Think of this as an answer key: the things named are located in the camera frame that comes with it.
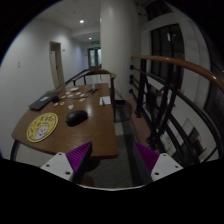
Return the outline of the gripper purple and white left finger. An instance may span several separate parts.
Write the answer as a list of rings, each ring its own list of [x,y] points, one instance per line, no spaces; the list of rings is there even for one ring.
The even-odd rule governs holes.
[[[71,181],[80,174],[92,154],[92,143],[88,142],[68,153],[59,152],[41,168],[51,174]]]

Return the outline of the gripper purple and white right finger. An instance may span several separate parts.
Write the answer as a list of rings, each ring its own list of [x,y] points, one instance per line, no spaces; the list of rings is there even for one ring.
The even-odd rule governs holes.
[[[154,182],[182,169],[167,153],[158,154],[139,143],[135,143],[134,158],[143,182]]]

